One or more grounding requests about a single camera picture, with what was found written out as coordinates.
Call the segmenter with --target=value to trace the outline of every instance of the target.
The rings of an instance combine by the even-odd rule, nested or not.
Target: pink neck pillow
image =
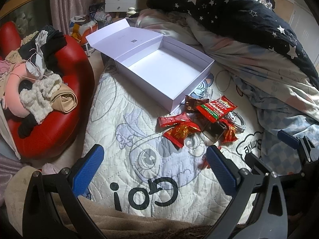
[[[13,115],[21,118],[25,118],[30,114],[30,112],[23,107],[19,97],[19,84],[21,81],[28,79],[27,77],[34,79],[34,76],[27,71],[25,63],[14,68],[12,73],[9,74],[4,93],[5,105],[10,109]]]

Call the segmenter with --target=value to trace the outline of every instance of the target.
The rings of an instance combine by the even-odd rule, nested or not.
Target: pink curtain
[[[52,24],[55,29],[69,35],[72,17],[89,13],[92,0],[50,0]]]

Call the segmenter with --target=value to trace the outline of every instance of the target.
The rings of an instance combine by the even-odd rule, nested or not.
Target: screw
[[[68,167],[65,167],[61,170],[61,173],[64,175],[67,175],[69,172],[70,172],[70,168],[68,168]]]
[[[275,172],[271,172],[271,175],[272,175],[272,177],[274,177],[274,178],[277,178],[277,177],[278,177],[278,174],[275,173]]]
[[[240,172],[241,172],[243,175],[248,175],[248,174],[249,174],[249,171],[248,171],[246,168],[241,168],[241,169],[240,169]]]
[[[32,174],[33,177],[38,177],[39,175],[40,175],[40,172],[39,172],[39,171],[35,171],[35,172]]]

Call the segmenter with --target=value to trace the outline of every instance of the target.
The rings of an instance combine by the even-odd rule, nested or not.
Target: box lid
[[[163,36],[151,30],[130,27],[126,19],[112,23],[87,36],[90,46],[117,59],[148,41]]]

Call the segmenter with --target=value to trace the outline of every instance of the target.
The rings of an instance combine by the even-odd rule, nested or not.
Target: black star-patterned blanket
[[[151,9],[190,14],[209,31],[287,57],[319,89],[318,73],[289,24],[253,0],[148,0]]]

